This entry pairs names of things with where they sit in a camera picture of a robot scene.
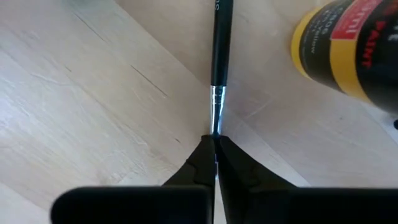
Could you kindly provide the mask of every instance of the wood grain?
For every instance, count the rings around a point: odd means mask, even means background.
[[[224,133],[298,186],[396,186],[392,118],[293,68],[324,1],[292,2],[236,1]],[[82,185],[162,184],[208,132],[213,1],[118,3],[0,2],[1,223],[47,223]]]
[[[311,185],[397,186],[392,123],[383,120],[385,115],[369,114],[372,107],[302,78],[292,65],[289,45],[295,25],[327,2],[234,2],[227,107],[243,122],[227,119],[224,133],[242,139],[235,131],[245,125]],[[211,64],[203,58],[211,55],[212,0],[119,3],[208,84]],[[261,157],[262,150],[255,151]]]

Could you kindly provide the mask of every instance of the red label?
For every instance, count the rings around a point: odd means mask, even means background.
[[[332,39],[354,40],[373,10],[382,0],[356,0],[344,12],[331,33]]]

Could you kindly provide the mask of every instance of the wooden table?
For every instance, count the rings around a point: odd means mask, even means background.
[[[208,132],[213,1],[0,2],[0,223],[183,164]],[[394,118],[292,65],[294,26],[325,2],[235,1],[224,134],[298,186],[397,187]]]

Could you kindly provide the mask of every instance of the metal ferrule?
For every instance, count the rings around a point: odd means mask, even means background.
[[[211,86],[211,126],[210,134],[221,135],[223,108],[225,100],[225,86]]]

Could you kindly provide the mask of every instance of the yellow paint bottle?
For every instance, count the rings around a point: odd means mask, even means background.
[[[337,0],[297,26],[292,58],[305,77],[398,113],[398,0]]]

